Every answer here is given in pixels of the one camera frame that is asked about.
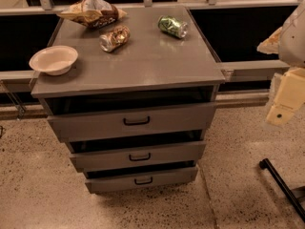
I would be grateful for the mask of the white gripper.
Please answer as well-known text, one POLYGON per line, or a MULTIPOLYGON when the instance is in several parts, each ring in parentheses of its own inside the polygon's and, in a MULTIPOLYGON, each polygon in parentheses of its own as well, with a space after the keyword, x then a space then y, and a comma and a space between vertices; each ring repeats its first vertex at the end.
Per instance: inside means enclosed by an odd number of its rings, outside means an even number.
POLYGON ((305 104, 305 1, 302 0, 286 19, 256 50, 278 54, 292 67, 284 74, 276 73, 271 83, 266 122, 274 126, 286 124, 305 104))

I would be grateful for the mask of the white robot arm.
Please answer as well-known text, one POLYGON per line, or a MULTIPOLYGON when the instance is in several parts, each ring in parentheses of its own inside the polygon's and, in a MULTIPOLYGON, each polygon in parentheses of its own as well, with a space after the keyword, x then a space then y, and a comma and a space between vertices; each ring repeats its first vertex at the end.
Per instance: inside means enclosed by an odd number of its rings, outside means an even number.
POLYGON ((275 53, 290 67, 284 74, 274 76, 274 95, 266 116, 267 123, 282 126, 305 104, 305 0, 256 50, 275 53))

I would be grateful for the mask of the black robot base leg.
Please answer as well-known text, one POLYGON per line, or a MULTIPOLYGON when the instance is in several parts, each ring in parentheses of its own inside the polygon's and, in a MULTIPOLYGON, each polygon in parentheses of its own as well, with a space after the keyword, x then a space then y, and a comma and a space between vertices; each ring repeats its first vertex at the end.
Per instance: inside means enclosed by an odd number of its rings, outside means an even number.
POLYGON ((302 202, 305 201, 305 186, 290 189, 279 172, 276 170, 272 162, 268 158, 264 158, 259 162, 259 167, 264 170, 267 169, 274 181, 277 183, 281 191, 286 196, 287 200, 292 204, 295 211, 305 222, 305 208, 302 202))

